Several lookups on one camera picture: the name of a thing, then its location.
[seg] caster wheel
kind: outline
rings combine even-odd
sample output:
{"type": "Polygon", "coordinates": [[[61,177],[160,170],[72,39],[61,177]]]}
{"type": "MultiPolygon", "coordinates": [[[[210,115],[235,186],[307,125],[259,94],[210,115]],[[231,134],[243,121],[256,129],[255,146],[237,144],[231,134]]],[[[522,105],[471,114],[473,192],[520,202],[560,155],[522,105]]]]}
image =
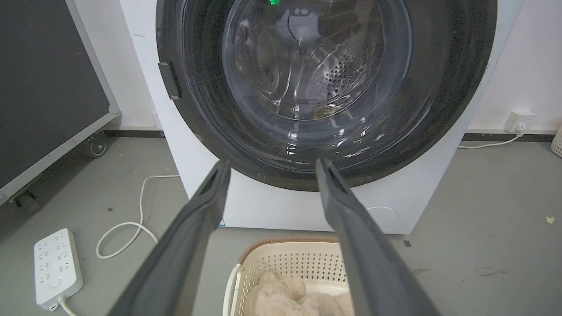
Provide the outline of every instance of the caster wheel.
{"type": "Polygon", "coordinates": [[[23,209],[29,215],[33,215],[37,213],[40,208],[39,204],[35,200],[36,198],[37,196],[33,192],[26,190],[10,202],[14,202],[17,207],[23,209]]]}
{"type": "Polygon", "coordinates": [[[96,133],[82,143],[82,150],[88,157],[98,158],[107,151],[106,139],[103,132],[96,133]]]}

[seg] power strip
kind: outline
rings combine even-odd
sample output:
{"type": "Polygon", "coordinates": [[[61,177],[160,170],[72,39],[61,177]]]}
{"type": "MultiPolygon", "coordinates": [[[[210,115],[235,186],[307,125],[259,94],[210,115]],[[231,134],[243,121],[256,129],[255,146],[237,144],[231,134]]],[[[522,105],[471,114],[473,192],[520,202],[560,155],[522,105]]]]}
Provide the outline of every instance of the power strip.
{"type": "Polygon", "coordinates": [[[74,236],[68,229],[38,241],[33,247],[33,258],[35,300],[43,309],[56,310],[59,297],[67,299],[84,285],[74,236]]]}

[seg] baseboard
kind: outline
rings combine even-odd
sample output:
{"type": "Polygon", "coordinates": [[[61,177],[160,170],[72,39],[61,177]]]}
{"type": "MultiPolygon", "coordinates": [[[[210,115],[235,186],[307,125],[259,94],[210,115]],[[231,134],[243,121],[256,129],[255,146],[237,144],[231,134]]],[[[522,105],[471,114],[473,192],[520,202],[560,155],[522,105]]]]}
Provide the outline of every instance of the baseboard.
{"type": "Polygon", "coordinates": [[[127,132],[144,132],[144,131],[148,130],[148,131],[159,132],[161,129],[158,128],[158,126],[156,126],[156,125],[134,126],[134,125],[115,125],[115,124],[109,123],[105,127],[103,127],[103,130],[106,130],[106,131],[127,131],[127,132]]]}
{"type": "MultiPolygon", "coordinates": [[[[515,134],[474,134],[467,133],[463,136],[463,141],[468,142],[505,142],[515,137],[515,134]]],[[[554,135],[544,134],[525,134],[518,138],[516,142],[547,142],[551,143],[554,135]]]]}
{"type": "MultiPolygon", "coordinates": [[[[525,134],[517,139],[518,142],[552,142],[554,134],[525,134]]],[[[107,137],[142,137],[142,138],[165,138],[161,130],[106,130],[107,137]]],[[[515,134],[505,133],[467,133],[463,141],[472,142],[505,142],[515,137],[515,134]]]]}
{"type": "Polygon", "coordinates": [[[165,138],[161,130],[104,130],[106,137],[165,138]]]}
{"type": "MultiPolygon", "coordinates": [[[[530,129],[526,130],[525,134],[532,135],[555,135],[558,132],[556,129],[530,129]]],[[[469,128],[466,130],[467,134],[511,134],[504,129],[493,128],[469,128]]]]}

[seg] plug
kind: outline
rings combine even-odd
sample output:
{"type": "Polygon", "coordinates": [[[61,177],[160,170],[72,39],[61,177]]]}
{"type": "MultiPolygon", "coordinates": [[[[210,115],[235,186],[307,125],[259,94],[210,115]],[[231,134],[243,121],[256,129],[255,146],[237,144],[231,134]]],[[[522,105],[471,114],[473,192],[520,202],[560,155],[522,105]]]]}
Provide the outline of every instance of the plug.
{"type": "Polygon", "coordinates": [[[523,134],[525,133],[525,124],[524,123],[517,124],[517,127],[515,127],[515,132],[517,134],[517,137],[523,136],[523,134]]]}

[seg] floor stain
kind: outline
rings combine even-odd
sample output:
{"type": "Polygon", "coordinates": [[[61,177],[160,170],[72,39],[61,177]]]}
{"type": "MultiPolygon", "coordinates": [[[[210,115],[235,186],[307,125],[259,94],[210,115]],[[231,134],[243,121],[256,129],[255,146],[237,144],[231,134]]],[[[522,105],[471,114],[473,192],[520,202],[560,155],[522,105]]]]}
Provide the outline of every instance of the floor stain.
{"type": "Polygon", "coordinates": [[[498,274],[505,274],[505,273],[507,273],[507,271],[495,270],[495,271],[490,272],[490,273],[480,274],[480,276],[481,277],[491,277],[491,276],[497,276],[498,274]]]}
{"type": "Polygon", "coordinates": [[[427,271],[427,269],[415,269],[415,270],[412,270],[412,273],[413,273],[415,276],[418,277],[420,274],[424,273],[425,271],[427,271]]]}

